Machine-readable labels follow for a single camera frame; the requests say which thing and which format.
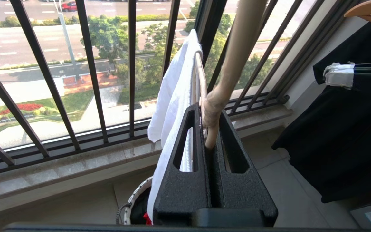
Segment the white towel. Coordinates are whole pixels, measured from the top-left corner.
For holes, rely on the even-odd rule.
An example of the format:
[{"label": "white towel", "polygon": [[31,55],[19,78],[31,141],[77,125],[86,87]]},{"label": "white towel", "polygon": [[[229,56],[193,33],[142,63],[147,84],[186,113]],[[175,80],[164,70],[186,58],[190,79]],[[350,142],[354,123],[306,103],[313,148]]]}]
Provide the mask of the white towel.
[{"label": "white towel", "polygon": [[[193,67],[196,53],[200,53],[202,56],[197,34],[192,29],[184,40],[181,49],[171,61],[162,79],[157,97],[157,108],[148,126],[148,138],[153,142],[161,140],[162,146],[161,156],[153,175],[150,197],[148,199],[147,211],[151,221],[153,221],[154,202],[167,168],[184,112],[197,99],[192,97],[196,90],[195,86],[193,87]],[[189,131],[184,147],[181,171],[191,171],[190,147],[192,144],[190,135]]]}]

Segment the tile floor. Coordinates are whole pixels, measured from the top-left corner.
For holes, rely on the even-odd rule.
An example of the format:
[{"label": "tile floor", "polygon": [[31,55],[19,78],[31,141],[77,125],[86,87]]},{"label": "tile floor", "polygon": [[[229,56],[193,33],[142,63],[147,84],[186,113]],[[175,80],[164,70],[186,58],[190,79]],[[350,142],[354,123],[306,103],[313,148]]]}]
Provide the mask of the tile floor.
[{"label": "tile floor", "polygon": [[287,151],[271,149],[283,129],[275,128],[242,139],[279,211],[274,226],[357,229],[346,201],[323,204],[321,195],[290,165]]}]

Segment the black garment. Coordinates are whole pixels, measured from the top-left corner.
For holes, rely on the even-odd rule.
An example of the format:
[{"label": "black garment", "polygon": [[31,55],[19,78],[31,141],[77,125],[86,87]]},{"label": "black garment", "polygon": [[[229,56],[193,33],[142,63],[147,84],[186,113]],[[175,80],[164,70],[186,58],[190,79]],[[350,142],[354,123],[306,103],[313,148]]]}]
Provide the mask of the black garment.
[{"label": "black garment", "polygon": [[[371,62],[371,23],[367,23],[313,66],[318,84],[333,62]],[[293,165],[322,195],[336,201],[371,191],[371,76],[355,75],[352,90],[327,86],[275,141]]]}]

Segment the balcony railing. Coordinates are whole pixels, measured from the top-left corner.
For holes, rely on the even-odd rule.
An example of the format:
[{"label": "balcony railing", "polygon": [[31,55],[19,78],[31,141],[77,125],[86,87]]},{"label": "balcony railing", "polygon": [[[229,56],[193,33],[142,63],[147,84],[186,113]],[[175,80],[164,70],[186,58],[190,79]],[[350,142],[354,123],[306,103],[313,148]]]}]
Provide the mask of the balcony railing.
[{"label": "balcony railing", "polygon": [[[78,12],[79,25],[81,27],[82,42],[85,47],[86,60],[90,71],[89,75],[94,96],[93,102],[95,103],[96,112],[98,113],[100,128],[82,132],[79,131],[77,133],[75,132],[75,127],[70,121],[71,116],[70,114],[67,114],[67,109],[65,107],[62,95],[58,90],[58,85],[53,78],[52,71],[50,70],[50,67],[44,56],[44,52],[40,46],[37,34],[33,29],[32,21],[25,10],[24,4],[26,3],[22,2],[21,0],[10,0],[10,4],[12,5],[15,15],[25,33],[25,37],[43,74],[43,78],[49,88],[55,106],[58,109],[58,114],[65,125],[68,135],[42,141],[28,122],[26,115],[21,111],[21,109],[19,109],[18,105],[14,102],[4,84],[0,81],[1,100],[32,141],[30,144],[8,147],[4,149],[0,146],[0,173],[89,150],[95,150],[105,146],[111,146],[126,141],[136,140],[138,138],[144,138],[147,136],[147,126],[149,124],[150,117],[142,117],[140,120],[135,120],[135,114],[137,113],[135,110],[135,104],[137,104],[135,99],[137,48],[136,13],[140,12],[137,10],[136,1],[128,0],[129,117],[127,123],[117,125],[107,125],[104,116],[104,106],[103,101],[101,100],[100,92],[101,86],[99,83],[99,77],[97,76],[98,70],[96,68],[93,44],[91,41],[92,35],[90,35],[89,17],[87,17],[87,3],[84,2],[84,0],[76,0],[75,2]],[[290,38],[286,39],[284,43],[282,43],[281,38],[284,37],[284,32],[287,30],[287,27],[292,21],[293,17],[296,15],[296,12],[299,12],[302,2],[306,2],[305,5],[308,5],[308,7],[306,7],[307,13],[303,12],[304,17],[302,16],[300,21],[297,19],[299,22],[297,25],[295,25],[295,32],[290,35]],[[176,24],[179,13],[180,15],[183,14],[181,11],[181,3],[181,0],[172,0],[170,3],[171,9],[168,27],[166,28],[166,43],[164,57],[162,59],[161,77],[164,75],[169,66],[173,46],[175,46],[174,41],[176,35]],[[279,88],[280,91],[270,92],[268,91],[270,88],[268,87],[268,84],[279,65],[289,53],[290,49],[293,47],[293,44],[297,41],[300,34],[304,31],[309,21],[315,15],[322,3],[323,0],[294,0],[286,16],[278,25],[278,29],[272,39],[268,40],[266,43],[258,39],[258,44],[265,44],[267,47],[265,50],[260,49],[260,55],[253,52],[252,59],[257,59],[257,57],[260,56],[257,60],[258,63],[253,67],[252,70],[249,70],[251,75],[248,78],[245,86],[234,92],[234,97],[231,98],[229,104],[226,106],[225,110],[230,116],[284,103],[285,98],[282,96],[282,94],[284,94],[282,86],[273,86],[273,88]],[[222,27],[221,21],[226,14],[224,11],[227,4],[227,0],[202,0],[200,2],[194,28],[197,30],[197,34],[202,45],[203,64],[206,66],[212,65],[208,64],[208,62],[212,62],[209,61],[211,52],[213,51],[214,46],[217,46],[213,43],[217,42],[215,40],[216,33],[219,33],[219,30]],[[273,27],[273,24],[276,23],[272,22],[271,25],[268,25],[271,16],[274,17],[273,11],[275,10],[277,4],[278,0],[269,1],[261,22],[262,33],[265,31],[265,28],[270,30],[270,28]],[[222,31],[222,33],[228,34],[229,31],[229,29],[226,29],[225,31]],[[229,38],[227,37],[224,42],[222,52],[219,55],[216,64],[213,66],[215,68],[212,72],[212,75],[206,77],[208,80],[208,91],[211,91],[214,88],[216,82],[218,81],[219,75],[221,75],[221,66],[224,62],[228,39]],[[277,54],[278,58],[275,58],[275,48],[279,43],[284,44],[284,49]],[[253,83],[256,80],[259,80],[260,84],[253,86]],[[83,80],[83,78],[81,78],[81,81],[89,82],[87,79]]]}]

